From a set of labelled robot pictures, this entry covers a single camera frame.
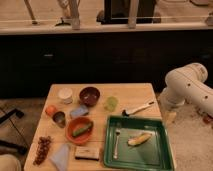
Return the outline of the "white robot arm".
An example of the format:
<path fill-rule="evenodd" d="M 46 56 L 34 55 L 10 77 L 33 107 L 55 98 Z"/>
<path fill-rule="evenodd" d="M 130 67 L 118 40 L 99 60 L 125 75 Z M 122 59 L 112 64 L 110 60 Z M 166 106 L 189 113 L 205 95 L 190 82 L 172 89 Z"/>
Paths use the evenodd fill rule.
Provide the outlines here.
<path fill-rule="evenodd" d="M 213 117 L 213 88 L 204 84 L 208 71 L 200 63 L 191 63 L 169 71 L 166 87 L 159 96 L 161 105 L 172 110 L 190 101 Z"/>

